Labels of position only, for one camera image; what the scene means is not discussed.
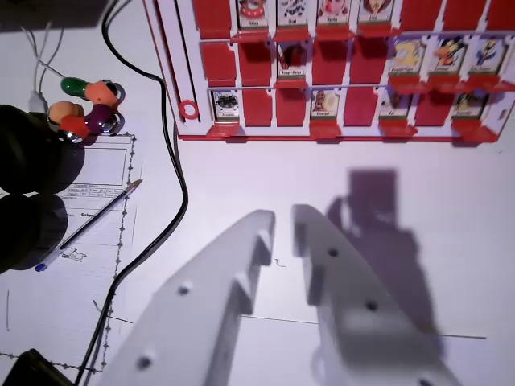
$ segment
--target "purple bead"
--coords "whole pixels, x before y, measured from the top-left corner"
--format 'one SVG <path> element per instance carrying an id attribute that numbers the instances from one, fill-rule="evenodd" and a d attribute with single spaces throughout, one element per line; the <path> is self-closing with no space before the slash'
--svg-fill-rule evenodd
<path id="1" fill-rule="evenodd" d="M 109 120 L 113 113 L 114 111 L 107 105 L 93 105 L 91 113 L 84 117 L 91 134 L 99 134 L 102 131 L 102 125 Z"/>

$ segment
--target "orange bead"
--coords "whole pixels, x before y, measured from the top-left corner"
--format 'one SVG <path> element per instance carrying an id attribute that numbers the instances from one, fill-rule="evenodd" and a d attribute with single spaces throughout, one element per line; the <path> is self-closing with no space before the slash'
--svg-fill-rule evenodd
<path id="1" fill-rule="evenodd" d="M 73 115 L 67 115 L 61 119 L 59 126 L 60 130 L 65 132 L 74 133 L 82 139 L 89 136 L 90 131 L 83 117 L 74 117 Z"/>
<path id="2" fill-rule="evenodd" d="M 76 105 L 75 103 L 68 101 L 54 103 L 48 110 L 48 118 L 56 124 L 61 123 L 63 117 L 66 117 L 67 115 L 82 117 L 84 115 L 84 110 L 81 105 Z"/>
<path id="3" fill-rule="evenodd" d="M 102 80 L 86 86 L 86 99 L 89 99 L 94 105 L 108 105 L 111 108 L 118 103 L 116 95 Z"/>

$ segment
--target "printed form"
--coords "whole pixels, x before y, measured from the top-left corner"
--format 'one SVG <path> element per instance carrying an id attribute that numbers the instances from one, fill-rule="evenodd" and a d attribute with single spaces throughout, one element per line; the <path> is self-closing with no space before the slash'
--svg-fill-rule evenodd
<path id="1" fill-rule="evenodd" d="M 70 236 L 140 178 L 137 144 L 135 136 L 123 134 L 66 146 L 62 167 L 66 173 L 59 175 L 59 192 L 49 200 L 52 205 L 44 216 L 35 255 Z M 44 272 L 36 272 L 30 264 L 0 275 L 0 380 L 31 348 L 74 379 L 109 286 L 130 262 L 135 216 L 136 202 L 129 197 Z M 122 342 L 124 322 L 117 318 L 123 319 L 123 292 L 119 289 L 114 298 L 95 372 L 102 372 Z"/>

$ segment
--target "green bead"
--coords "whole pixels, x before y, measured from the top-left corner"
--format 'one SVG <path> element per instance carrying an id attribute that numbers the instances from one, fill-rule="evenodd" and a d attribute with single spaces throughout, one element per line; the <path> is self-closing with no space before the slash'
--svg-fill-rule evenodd
<path id="1" fill-rule="evenodd" d="M 72 97 L 86 98 L 88 82 L 79 78 L 63 78 L 61 89 Z"/>

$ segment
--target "character card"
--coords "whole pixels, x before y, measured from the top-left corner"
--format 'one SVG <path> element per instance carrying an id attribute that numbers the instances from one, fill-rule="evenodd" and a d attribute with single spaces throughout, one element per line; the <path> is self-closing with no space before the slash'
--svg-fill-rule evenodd
<path id="1" fill-rule="evenodd" d="M 240 109 L 236 91 L 211 91 L 216 121 L 238 121 Z"/>
<path id="2" fill-rule="evenodd" d="M 238 24 L 241 30 L 268 27 L 266 0 L 237 0 Z"/>
<path id="3" fill-rule="evenodd" d="M 277 25 L 298 27 L 307 25 L 307 0 L 278 0 Z"/>
<path id="4" fill-rule="evenodd" d="M 313 90 L 311 119 L 336 119 L 340 96 L 334 90 Z"/>
<path id="5" fill-rule="evenodd" d="M 421 39 L 395 39 L 395 57 L 392 59 L 389 75 L 417 75 L 424 60 L 426 46 Z"/>
<path id="6" fill-rule="evenodd" d="M 279 79 L 300 79 L 306 77 L 306 48 L 299 42 L 277 45 L 277 75 Z"/>
<path id="7" fill-rule="evenodd" d="M 463 36 L 439 38 L 431 57 L 430 74 L 455 75 L 464 61 L 467 45 Z"/>
<path id="8" fill-rule="evenodd" d="M 316 22 L 329 26 L 346 25 L 348 24 L 350 10 L 351 0 L 319 0 Z"/>
<path id="9" fill-rule="evenodd" d="M 379 118 L 407 118 L 411 99 L 412 95 L 398 94 L 392 88 L 386 88 L 379 108 Z"/>
<path id="10" fill-rule="evenodd" d="M 394 0 L 360 0 L 360 14 L 357 22 L 387 23 L 392 18 Z"/>
<path id="11" fill-rule="evenodd" d="M 497 75 L 507 49 L 502 37 L 481 36 L 468 73 Z"/>
<path id="12" fill-rule="evenodd" d="M 459 94 L 452 107 L 453 118 L 479 119 L 488 103 L 488 94 L 481 90 Z"/>

